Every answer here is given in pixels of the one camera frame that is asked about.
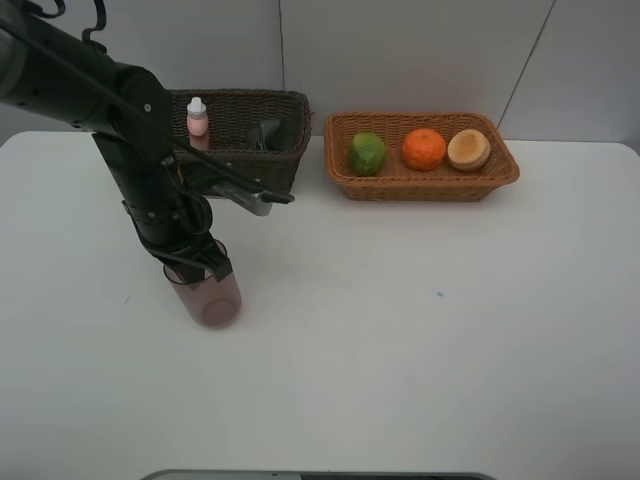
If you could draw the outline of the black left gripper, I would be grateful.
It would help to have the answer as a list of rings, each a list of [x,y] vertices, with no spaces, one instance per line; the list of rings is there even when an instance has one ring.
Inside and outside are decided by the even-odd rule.
[[[121,194],[141,245],[157,260],[173,265],[175,284],[197,288],[206,280],[206,270],[191,265],[206,265],[216,280],[233,273],[226,247],[210,233],[213,213],[204,197],[127,189]]]

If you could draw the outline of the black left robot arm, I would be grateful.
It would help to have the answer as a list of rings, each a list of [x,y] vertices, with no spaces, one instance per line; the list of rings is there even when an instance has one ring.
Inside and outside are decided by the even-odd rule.
[[[169,92],[112,60],[89,30],[77,39],[50,17],[32,1],[2,2],[2,103],[90,131],[142,246],[179,279],[229,277],[211,207],[179,177]]]

